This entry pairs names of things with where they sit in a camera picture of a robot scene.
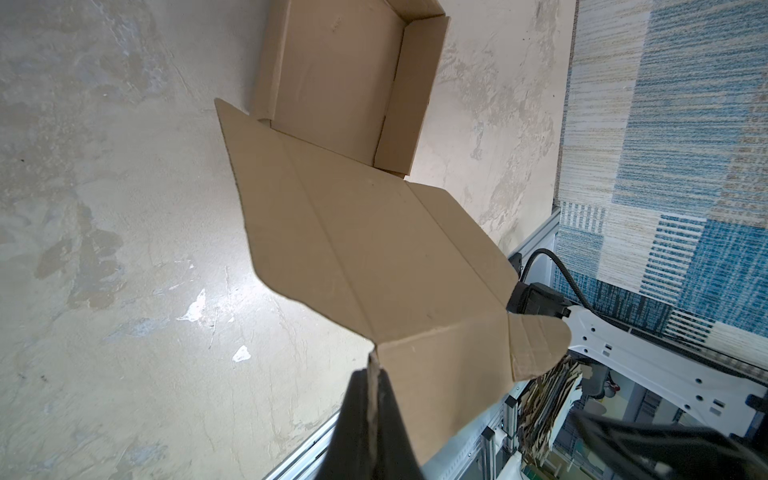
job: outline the cardboard box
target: cardboard box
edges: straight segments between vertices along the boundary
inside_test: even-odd
[[[258,277],[375,343],[421,463],[565,354],[561,320],[507,313],[517,273],[446,191],[216,107]]]
[[[409,174],[448,23],[435,0],[273,0],[251,114]]]

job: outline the folded cardboard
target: folded cardboard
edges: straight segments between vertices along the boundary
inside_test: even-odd
[[[561,320],[507,313],[517,273],[450,194],[216,107],[257,275],[375,343],[420,462],[565,354]]]
[[[433,0],[274,0],[251,114],[409,174],[448,23]]]

